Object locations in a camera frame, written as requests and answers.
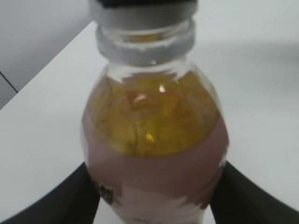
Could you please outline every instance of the bottle cap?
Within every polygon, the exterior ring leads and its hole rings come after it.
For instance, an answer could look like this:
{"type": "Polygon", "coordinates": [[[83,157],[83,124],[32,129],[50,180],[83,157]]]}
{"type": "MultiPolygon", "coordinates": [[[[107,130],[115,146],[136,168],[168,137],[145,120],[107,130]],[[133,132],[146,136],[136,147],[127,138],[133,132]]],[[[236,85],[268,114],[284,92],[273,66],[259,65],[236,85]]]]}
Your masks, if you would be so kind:
{"type": "Polygon", "coordinates": [[[193,16],[197,0],[89,0],[92,19],[120,30],[148,30],[181,23],[193,16]]]}

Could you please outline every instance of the yellow liquid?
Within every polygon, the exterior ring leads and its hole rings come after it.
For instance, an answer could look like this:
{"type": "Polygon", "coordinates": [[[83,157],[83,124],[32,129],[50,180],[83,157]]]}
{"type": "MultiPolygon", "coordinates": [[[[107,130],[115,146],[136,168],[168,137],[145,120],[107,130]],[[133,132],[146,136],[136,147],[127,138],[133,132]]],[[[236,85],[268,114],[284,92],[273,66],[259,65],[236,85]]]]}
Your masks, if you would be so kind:
{"type": "Polygon", "coordinates": [[[183,77],[138,73],[119,83],[104,76],[85,112],[99,141],[124,154],[159,157],[204,141],[220,118],[214,89],[189,71],[183,77]]]}

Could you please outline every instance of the white table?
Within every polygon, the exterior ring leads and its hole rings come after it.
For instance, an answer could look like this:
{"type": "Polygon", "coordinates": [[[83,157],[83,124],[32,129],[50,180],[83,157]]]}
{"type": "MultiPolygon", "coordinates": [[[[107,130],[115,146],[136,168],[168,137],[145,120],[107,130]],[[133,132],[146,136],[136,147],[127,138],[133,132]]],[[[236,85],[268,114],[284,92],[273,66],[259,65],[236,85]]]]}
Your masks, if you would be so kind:
{"type": "MultiPolygon", "coordinates": [[[[203,0],[190,54],[221,97],[230,162],[297,210],[298,7],[297,0],[203,0]]],[[[83,161],[80,119],[106,63],[95,28],[91,23],[0,111],[0,221],[43,197],[83,161]]],[[[96,223],[119,223],[100,207],[96,223]]],[[[210,211],[205,223],[214,223],[210,211]]]]}

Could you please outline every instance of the plastic bottle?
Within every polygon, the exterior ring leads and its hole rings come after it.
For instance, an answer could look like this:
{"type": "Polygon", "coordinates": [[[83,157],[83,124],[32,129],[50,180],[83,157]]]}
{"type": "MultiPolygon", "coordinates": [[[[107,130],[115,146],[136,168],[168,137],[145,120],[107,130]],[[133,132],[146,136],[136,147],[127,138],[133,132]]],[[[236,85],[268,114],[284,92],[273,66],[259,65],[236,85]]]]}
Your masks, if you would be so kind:
{"type": "Polygon", "coordinates": [[[98,192],[126,224],[202,223],[228,134],[213,85],[185,57],[196,1],[90,3],[109,59],[82,121],[98,192]]]}

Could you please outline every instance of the bottle neck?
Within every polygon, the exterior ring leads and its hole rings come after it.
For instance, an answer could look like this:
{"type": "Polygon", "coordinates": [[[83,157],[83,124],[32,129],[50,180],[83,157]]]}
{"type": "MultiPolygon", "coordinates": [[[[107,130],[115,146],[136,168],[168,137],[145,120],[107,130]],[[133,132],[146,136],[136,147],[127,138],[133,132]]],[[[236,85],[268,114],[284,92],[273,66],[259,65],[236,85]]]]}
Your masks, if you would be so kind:
{"type": "Polygon", "coordinates": [[[143,31],[97,29],[101,54],[115,63],[151,66],[183,58],[193,47],[195,25],[187,20],[178,25],[143,31]]]}

